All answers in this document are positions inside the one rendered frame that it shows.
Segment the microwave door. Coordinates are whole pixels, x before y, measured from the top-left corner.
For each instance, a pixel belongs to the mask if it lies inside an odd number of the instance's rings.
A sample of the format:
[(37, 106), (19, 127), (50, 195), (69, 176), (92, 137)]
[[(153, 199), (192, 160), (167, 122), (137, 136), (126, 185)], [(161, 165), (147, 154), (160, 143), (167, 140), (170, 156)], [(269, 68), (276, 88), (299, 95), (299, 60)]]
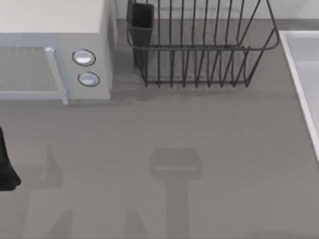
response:
[(42, 47), (0, 47), (0, 100), (61, 100)]

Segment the pale microwave oven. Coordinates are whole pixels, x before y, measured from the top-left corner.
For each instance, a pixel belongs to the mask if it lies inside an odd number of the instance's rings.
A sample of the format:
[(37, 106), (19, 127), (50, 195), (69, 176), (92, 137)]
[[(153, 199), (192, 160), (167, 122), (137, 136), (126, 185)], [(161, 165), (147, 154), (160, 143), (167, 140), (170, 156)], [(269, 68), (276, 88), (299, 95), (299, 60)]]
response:
[[(0, 47), (51, 47), (70, 101), (111, 99), (118, 36), (114, 0), (0, 0)], [(96, 62), (83, 67), (72, 53), (92, 51)], [(95, 87), (78, 75), (93, 72)]]

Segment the small silver microwave knob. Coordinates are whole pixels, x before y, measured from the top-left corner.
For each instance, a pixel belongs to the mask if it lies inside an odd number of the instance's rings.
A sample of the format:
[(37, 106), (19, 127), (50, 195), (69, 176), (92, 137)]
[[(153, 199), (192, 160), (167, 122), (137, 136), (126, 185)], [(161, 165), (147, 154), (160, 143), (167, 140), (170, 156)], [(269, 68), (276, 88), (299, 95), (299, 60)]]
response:
[(100, 83), (99, 76), (93, 72), (79, 74), (77, 79), (78, 82), (84, 87), (95, 87)]

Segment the white sink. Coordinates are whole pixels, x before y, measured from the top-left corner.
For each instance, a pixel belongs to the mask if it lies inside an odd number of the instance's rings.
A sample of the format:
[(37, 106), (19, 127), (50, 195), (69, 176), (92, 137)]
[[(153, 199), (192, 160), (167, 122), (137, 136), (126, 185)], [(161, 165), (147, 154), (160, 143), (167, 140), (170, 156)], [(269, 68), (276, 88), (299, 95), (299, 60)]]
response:
[(319, 30), (282, 30), (279, 34), (319, 163)]

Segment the black cutlery holder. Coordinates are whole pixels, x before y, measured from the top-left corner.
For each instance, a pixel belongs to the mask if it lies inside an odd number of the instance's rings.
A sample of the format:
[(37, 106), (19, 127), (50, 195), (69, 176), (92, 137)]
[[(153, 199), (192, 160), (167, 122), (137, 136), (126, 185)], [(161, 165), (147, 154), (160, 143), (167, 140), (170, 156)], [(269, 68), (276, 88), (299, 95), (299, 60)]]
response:
[(128, 34), (131, 37), (133, 48), (134, 66), (144, 68), (146, 54), (152, 38), (154, 28), (155, 6), (151, 3), (140, 3), (136, 0), (128, 0), (127, 24)]

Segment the large silver microwave knob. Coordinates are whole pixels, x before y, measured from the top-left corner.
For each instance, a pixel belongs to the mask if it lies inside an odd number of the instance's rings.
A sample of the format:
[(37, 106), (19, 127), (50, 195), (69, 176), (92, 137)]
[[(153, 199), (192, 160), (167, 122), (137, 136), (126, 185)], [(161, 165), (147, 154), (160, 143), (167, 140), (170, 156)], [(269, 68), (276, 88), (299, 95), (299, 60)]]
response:
[(72, 53), (72, 60), (79, 66), (89, 67), (96, 62), (96, 56), (90, 50), (81, 49)]

